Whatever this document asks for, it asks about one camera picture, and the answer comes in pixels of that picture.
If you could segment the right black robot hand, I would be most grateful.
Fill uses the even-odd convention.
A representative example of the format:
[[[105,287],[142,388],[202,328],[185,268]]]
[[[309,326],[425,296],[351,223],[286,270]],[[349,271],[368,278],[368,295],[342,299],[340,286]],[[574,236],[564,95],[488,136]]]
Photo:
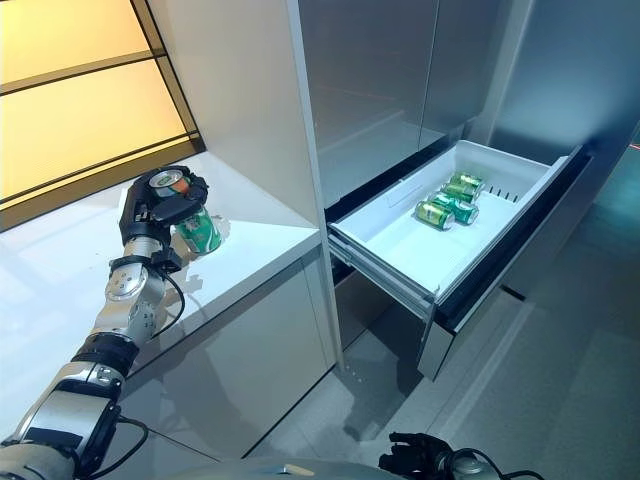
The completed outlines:
[[[391,453],[379,457],[378,467],[404,476],[433,476],[453,450],[445,441],[424,433],[389,434]]]

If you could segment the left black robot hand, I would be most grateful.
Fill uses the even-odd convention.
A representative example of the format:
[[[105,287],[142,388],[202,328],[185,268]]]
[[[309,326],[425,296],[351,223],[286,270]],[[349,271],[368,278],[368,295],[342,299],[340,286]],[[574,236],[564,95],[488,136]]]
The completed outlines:
[[[119,220],[122,244],[137,237],[171,242],[170,229],[204,206],[208,188],[203,177],[182,165],[152,169],[128,188]]]

